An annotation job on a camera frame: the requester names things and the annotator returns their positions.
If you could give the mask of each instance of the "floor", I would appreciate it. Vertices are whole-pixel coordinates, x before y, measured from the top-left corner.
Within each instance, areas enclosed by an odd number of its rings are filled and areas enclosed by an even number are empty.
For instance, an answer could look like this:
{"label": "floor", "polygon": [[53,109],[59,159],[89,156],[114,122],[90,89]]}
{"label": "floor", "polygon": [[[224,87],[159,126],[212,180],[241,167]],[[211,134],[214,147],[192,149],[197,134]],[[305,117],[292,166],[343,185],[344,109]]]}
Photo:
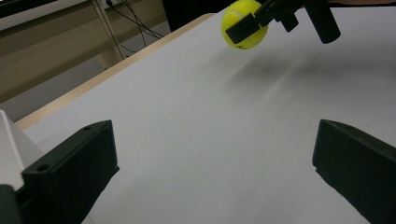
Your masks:
{"label": "floor", "polygon": [[[161,35],[170,34],[167,22],[163,22],[151,29]],[[144,35],[144,38],[146,45],[154,43],[157,40],[149,35]],[[143,49],[145,44],[142,36],[137,35],[121,43],[121,46],[124,54],[131,56],[135,52]],[[30,89],[29,91],[23,92],[22,94],[1,103],[0,109],[6,111],[8,117],[12,121],[16,122],[103,71],[104,68],[97,57],[93,57],[87,62],[79,64],[64,73],[61,73],[59,76]]]}

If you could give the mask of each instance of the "wooden table edge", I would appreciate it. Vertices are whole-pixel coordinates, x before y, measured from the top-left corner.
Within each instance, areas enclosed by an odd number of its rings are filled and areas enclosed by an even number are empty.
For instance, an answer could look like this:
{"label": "wooden table edge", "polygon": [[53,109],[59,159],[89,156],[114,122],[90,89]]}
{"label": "wooden table edge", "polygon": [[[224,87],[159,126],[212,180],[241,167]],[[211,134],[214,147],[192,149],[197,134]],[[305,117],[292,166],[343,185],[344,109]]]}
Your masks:
{"label": "wooden table edge", "polygon": [[214,13],[208,13],[208,14],[205,14],[205,15],[195,19],[194,21],[189,22],[188,24],[175,30],[174,32],[165,36],[164,38],[162,38],[162,39],[154,42],[153,44],[147,46],[146,48],[138,51],[136,54],[132,55],[131,57],[110,67],[105,72],[86,81],[85,83],[81,84],[80,86],[76,87],[75,89],[71,90],[70,92],[66,93],[65,95],[57,98],[56,100],[52,101],[51,103],[49,103],[47,105],[44,105],[43,107],[39,108],[37,111],[33,112],[32,114],[26,116],[23,119],[18,120],[16,122],[16,125],[20,129],[24,130],[24,129],[27,129],[30,126],[38,123],[40,120],[46,118],[47,116],[55,113],[56,111],[60,110],[64,106],[68,105],[69,103],[71,103],[72,101],[77,99],[79,96],[84,94],[85,92],[91,90],[92,88],[94,88],[97,85],[101,84],[102,82],[106,81],[110,77],[113,77],[119,71],[123,70],[127,66],[150,55],[150,53],[154,52],[157,49],[160,49],[167,43],[171,42],[172,40],[176,39],[177,37],[188,32],[190,29],[194,28],[201,22],[206,21],[213,15],[214,15]]}

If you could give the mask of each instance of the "tennis ball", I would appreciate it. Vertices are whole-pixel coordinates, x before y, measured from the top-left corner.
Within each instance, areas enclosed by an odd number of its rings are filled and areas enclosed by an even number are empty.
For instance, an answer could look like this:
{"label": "tennis ball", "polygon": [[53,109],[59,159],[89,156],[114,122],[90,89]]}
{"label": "tennis ball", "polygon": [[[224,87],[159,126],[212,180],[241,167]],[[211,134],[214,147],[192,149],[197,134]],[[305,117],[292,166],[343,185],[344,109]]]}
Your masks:
{"label": "tennis ball", "polygon": [[221,33],[224,37],[225,42],[231,47],[236,49],[250,49],[258,45],[265,34],[267,34],[268,25],[262,27],[258,32],[250,35],[248,38],[243,40],[238,44],[234,44],[230,37],[225,33],[225,31],[236,24],[238,21],[242,20],[248,13],[254,13],[259,7],[260,3],[254,0],[238,0],[232,3],[224,12],[221,21]]}

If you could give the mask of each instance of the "screw hole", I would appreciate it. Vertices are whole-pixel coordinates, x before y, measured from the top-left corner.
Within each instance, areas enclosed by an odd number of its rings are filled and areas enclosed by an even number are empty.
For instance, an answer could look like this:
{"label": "screw hole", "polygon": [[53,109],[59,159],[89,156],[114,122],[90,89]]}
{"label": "screw hole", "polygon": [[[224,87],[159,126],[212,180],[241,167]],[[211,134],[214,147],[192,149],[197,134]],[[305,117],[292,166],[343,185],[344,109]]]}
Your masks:
{"label": "screw hole", "polygon": [[49,166],[48,164],[40,165],[40,166],[37,168],[37,171],[38,171],[38,172],[43,172],[43,171],[48,170],[49,168],[50,168],[50,166]]}

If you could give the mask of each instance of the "white table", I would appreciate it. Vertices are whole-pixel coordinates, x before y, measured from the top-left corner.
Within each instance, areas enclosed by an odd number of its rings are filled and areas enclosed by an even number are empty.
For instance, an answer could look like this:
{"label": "white table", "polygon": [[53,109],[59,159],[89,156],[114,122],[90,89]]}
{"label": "white table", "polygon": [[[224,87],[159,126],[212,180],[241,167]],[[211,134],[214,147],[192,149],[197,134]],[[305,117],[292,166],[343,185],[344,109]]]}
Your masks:
{"label": "white table", "polygon": [[322,45],[306,12],[231,49],[221,14],[119,71],[25,132],[51,150],[112,119],[120,172],[93,223],[368,223],[311,164],[333,119],[396,146],[396,10],[337,8]]}

